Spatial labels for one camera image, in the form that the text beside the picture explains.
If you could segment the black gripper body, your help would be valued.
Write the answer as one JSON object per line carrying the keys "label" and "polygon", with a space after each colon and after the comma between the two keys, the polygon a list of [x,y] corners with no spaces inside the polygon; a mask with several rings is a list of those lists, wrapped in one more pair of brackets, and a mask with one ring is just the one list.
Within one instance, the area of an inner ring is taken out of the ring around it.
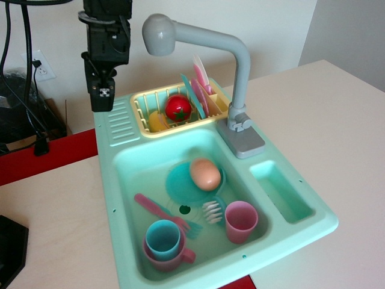
{"label": "black gripper body", "polygon": [[128,64],[131,45],[130,0],[88,0],[78,19],[87,25],[87,47],[92,61]]}

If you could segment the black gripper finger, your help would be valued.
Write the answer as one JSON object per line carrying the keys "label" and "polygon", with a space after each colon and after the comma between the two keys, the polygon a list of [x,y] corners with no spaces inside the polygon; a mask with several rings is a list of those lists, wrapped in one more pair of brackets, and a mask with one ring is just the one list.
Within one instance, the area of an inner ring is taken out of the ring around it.
{"label": "black gripper finger", "polygon": [[114,77],[117,72],[115,69],[111,73],[105,70],[91,73],[91,109],[93,112],[108,112],[112,110],[116,83]]}
{"label": "black gripper finger", "polygon": [[87,82],[87,90],[89,93],[97,93],[100,86],[100,76],[96,67],[91,61],[88,52],[83,52],[81,58],[84,61],[85,78]]}

